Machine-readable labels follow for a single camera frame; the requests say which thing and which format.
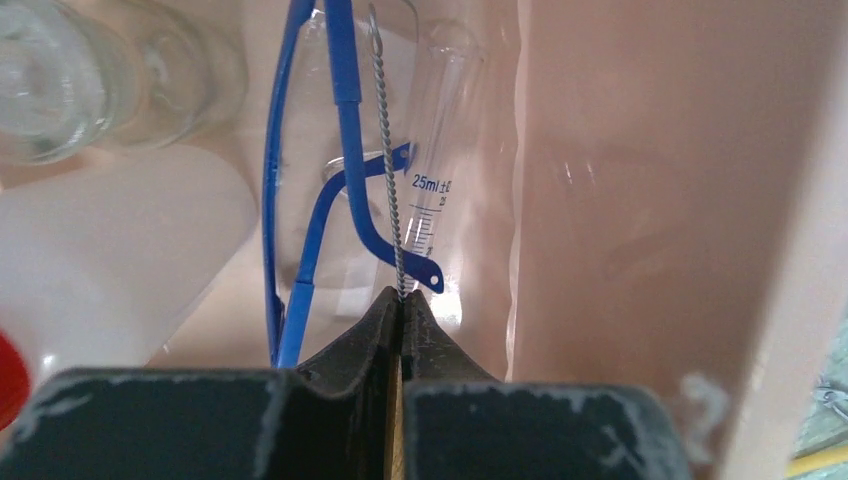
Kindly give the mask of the test tube brush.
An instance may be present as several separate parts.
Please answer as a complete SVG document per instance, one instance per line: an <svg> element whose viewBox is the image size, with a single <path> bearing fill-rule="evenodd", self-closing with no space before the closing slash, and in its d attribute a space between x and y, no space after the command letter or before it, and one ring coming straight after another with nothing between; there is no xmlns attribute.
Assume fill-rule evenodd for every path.
<svg viewBox="0 0 848 480"><path fill-rule="evenodd" d="M400 360L400 341L403 337L403 300L405 297L404 263L400 239L400 224L395 169L392 157L392 143L388 100L383 62L383 42L377 20L376 7L373 2L368 4L369 27L372 46L372 64L374 70L375 90L377 100L377 115L380 139L384 155L384 178L388 202L388 218L391 233L391 244L394 255L394 270L396 279L393 285L395 298L391 326L392 337L390 345L389 375L389 410L387 417L387 466L388 479L404 479L403 454L403 415L402 415L402 366Z"/></svg>

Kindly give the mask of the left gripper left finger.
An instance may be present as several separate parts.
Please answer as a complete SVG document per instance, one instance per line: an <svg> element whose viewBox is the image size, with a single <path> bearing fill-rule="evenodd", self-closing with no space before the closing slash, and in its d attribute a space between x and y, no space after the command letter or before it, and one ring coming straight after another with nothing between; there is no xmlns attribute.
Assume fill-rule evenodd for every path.
<svg viewBox="0 0 848 480"><path fill-rule="evenodd" d="M26 404L5 479L382 479L402 313L384 289L286 369L62 372Z"/></svg>

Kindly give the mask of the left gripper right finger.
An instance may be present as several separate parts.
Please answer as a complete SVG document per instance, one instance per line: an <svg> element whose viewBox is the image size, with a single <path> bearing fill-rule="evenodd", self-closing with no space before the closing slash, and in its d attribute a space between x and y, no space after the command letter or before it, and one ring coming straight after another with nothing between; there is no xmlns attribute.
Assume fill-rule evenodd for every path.
<svg viewBox="0 0 848 480"><path fill-rule="evenodd" d="M403 456L408 479L690 479L659 399L632 385L509 383L404 301Z"/></svg>

